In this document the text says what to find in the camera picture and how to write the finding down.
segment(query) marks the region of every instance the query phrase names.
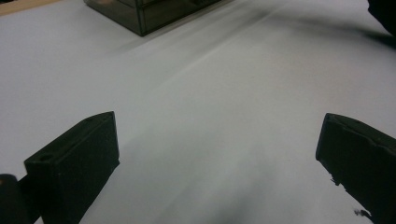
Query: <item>black plastic box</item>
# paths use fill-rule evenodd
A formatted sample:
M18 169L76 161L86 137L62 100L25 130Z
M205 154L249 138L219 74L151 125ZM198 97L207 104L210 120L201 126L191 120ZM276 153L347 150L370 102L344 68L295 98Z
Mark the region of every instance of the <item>black plastic box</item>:
M89 7L141 36L218 1L84 0Z

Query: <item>white table surface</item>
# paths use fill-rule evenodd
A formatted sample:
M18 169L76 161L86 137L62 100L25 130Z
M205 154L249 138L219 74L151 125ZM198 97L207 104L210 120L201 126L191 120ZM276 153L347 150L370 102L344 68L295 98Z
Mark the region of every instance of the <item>white table surface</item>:
M367 7L225 0L146 37L82 0L0 17L0 173L113 110L121 164L81 223L370 223L315 160L327 112L396 136Z

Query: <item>white tabletop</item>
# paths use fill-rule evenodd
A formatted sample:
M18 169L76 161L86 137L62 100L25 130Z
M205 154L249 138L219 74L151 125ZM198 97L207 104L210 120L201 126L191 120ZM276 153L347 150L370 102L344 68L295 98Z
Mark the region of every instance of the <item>white tabletop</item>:
M81 223L370 223L315 160L327 112L396 136L367 7L225 0L146 37L82 0L0 17L0 173L113 110L121 164Z

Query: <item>dark box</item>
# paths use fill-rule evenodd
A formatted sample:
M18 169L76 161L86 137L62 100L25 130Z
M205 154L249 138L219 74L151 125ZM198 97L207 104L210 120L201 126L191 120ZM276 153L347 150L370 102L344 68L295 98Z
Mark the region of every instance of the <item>dark box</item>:
M84 1L89 7L143 36L220 0Z

